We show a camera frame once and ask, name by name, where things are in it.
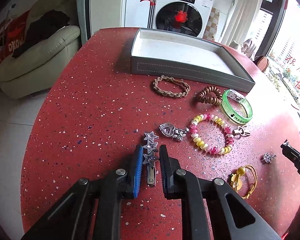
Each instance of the washing machine door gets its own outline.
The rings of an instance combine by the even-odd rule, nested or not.
[[[159,10],[155,18],[155,25],[159,30],[197,37],[202,30],[202,18],[193,5],[181,1],[172,2]]]

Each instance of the building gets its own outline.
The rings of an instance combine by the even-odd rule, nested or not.
[[[268,30],[268,27],[270,25],[272,19],[272,15],[269,13],[266,13],[265,11],[260,10],[257,18],[253,24],[253,29],[250,32],[250,34],[247,35],[247,38],[253,38],[254,42],[257,46],[257,49],[259,49],[263,38],[266,35],[266,32]]]
[[[294,45],[295,45],[295,41],[289,37],[285,43],[285,45],[283,46],[283,49],[279,55],[279,58],[281,58],[281,63],[285,66],[287,64],[290,64],[293,56],[292,56],[292,52],[294,49]],[[288,60],[285,60],[286,58],[292,57],[292,59],[288,62]]]

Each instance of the green bangle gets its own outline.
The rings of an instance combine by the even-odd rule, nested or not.
[[[243,108],[246,111],[247,117],[241,116],[232,108],[232,106],[228,101],[228,97],[232,98],[233,100],[237,101],[239,104],[243,106]],[[221,106],[223,110],[226,112],[226,114],[228,115],[228,117],[236,123],[246,124],[252,119],[251,105],[246,100],[246,98],[242,94],[238,93],[237,91],[229,89],[226,92],[224,92],[222,95]]]

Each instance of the metal hair clip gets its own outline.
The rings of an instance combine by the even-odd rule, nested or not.
[[[160,124],[159,129],[164,136],[176,139],[178,142],[181,142],[183,137],[185,137],[187,132],[189,132],[188,128],[185,128],[184,130],[179,129],[176,128],[172,123],[168,122]]]
[[[247,126],[238,126],[237,129],[233,130],[233,134],[237,135],[240,134],[241,136],[249,136],[251,133],[249,130],[247,130]]]
[[[150,133],[145,132],[144,140],[147,141],[146,145],[143,145],[143,148],[147,150],[147,153],[143,154],[143,165],[147,166],[147,184],[149,187],[155,186],[155,161],[159,160],[159,157],[156,157],[154,153],[158,152],[157,146],[158,142],[154,140],[158,139],[159,136],[155,135],[153,131]]]
[[[269,153],[265,153],[265,155],[263,155],[263,157],[261,158],[261,161],[263,163],[271,163],[271,161],[274,157],[276,157],[276,154],[270,155]]]

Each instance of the red terrazzo table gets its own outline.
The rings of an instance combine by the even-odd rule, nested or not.
[[[70,61],[43,103],[22,167],[25,231],[79,178],[98,179],[109,170],[122,168],[121,160],[142,141],[143,133],[155,130],[159,145],[166,144],[169,155],[200,178],[228,179],[239,166],[252,164],[259,182],[247,202],[281,235],[300,204],[300,176],[280,148],[288,139],[300,151],[291,106],[246,56],[227,48],[256,82],[247,95],[253,109],[252,135],[236,139],[233,151],[220,157],[197,150],[189,138],[178,143],[163,137],[158,126],[164,122],[184,128],[199,113],[226,117],[219,107],[193,103],[195,93],[206,84],[186,81],[191,86],[189,95],[175,99],[151,90],[154,76],[130,74],[136,31],[112,28],[97,32]],[[179,91],[169,83],[160,85]],[[227,122],[232,129],[236,127]],[[223,134],[208,122],[202,124],[200,135],[210,144],[224,144]],[[265,152],[277,154],[271,164],[261,163]],[[165,200],[160,173],[157,181],[155,188],[147,187],[143,173],[138,199],[131,205],[123,201],[121,239],[181,239],[180,201]],[[248,182],[253,179],[244,180],[244,184]]]

